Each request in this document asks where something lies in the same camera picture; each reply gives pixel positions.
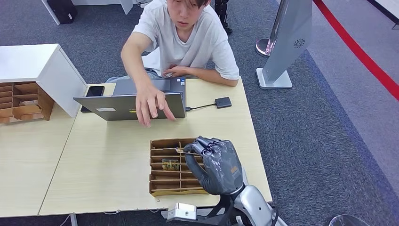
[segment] black speaker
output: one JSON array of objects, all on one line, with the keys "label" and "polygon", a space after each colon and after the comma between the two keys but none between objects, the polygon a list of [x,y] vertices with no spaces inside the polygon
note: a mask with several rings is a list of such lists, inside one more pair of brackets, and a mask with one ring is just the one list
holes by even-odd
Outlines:
[{"label": "black speaker", "polygon": [[47,0],[48,5],[60,21],[60,24],[70,24],[78,14],[71,0]]}]

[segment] white t-shirt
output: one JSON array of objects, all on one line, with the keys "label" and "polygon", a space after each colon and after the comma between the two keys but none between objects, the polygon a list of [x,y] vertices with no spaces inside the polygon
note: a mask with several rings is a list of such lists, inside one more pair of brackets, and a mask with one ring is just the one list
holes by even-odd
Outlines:
[{"label": "white t-shirt", "polygon": [[239,78],[227,34],[211,6],[204,8],[186,43],[177,36],[166,0],[153,0],[145,6],[133,32],[143,33],[152,40],[146,49],[151,53],[142,59],[144,67],[155,70],[158,76],[171,65],[205,68],[207,62],[212,60],[223,78]]}]

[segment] laptop sticker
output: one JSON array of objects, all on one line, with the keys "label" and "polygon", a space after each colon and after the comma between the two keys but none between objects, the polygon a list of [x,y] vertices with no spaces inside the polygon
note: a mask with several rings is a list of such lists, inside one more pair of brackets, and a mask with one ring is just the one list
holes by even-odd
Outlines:
[{"label": "laptop sticker", "polygon": [[113,107],[105,107],[105,108],[96,108],[99,112],[114,112],[116,111]]}]

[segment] cardboard compartment box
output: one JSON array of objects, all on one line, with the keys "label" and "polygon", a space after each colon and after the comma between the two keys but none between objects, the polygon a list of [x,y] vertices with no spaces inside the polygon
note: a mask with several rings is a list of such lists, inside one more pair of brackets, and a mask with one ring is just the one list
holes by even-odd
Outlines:
[{"label": "cardboard compartment box", "polygon": [[36,82],[0,83],[0,123],[50,120],[54,100]]},{"label": "cardboard compartment box", "polygon": [[[191,173],[184,154],[176,150],[184,148],[193,141],[193,138],[150,141],[150,194],[152,196],[208,194]],[[201,156],[196,155],[195,158],[203,167]]]}]

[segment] black leg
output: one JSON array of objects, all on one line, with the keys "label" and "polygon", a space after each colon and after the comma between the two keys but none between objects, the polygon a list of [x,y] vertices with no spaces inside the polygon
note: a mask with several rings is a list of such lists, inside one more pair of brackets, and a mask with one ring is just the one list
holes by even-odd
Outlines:
[{"label": "black leg", "polygon": [[229,28],[227,23],[227,2],[229,0],[215,0],[215,11],[219,16],[220,22],[222,22],[223,28],[227,34],[231,34],[233,30]]}]

